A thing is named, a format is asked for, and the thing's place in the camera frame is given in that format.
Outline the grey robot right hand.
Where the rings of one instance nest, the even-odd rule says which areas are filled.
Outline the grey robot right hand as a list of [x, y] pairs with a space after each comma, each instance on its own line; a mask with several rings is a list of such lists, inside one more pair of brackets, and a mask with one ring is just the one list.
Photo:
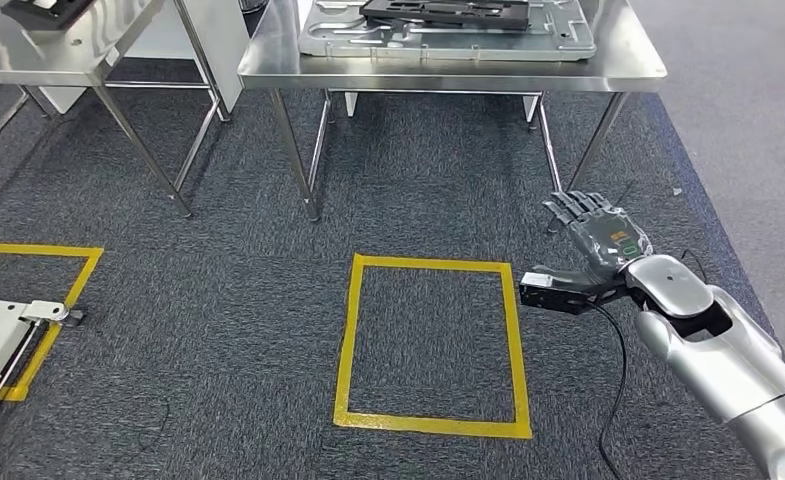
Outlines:
[[596, 192], [556, 191], [543, 202], [563, 225], [587, 265], [581, 270], [557, 270], [545, 265], [532, 268], [551, 277], [552, 286], [579, 290], [611, 286], [630, 262], [654, 253], [648, 235], [626, 211]]

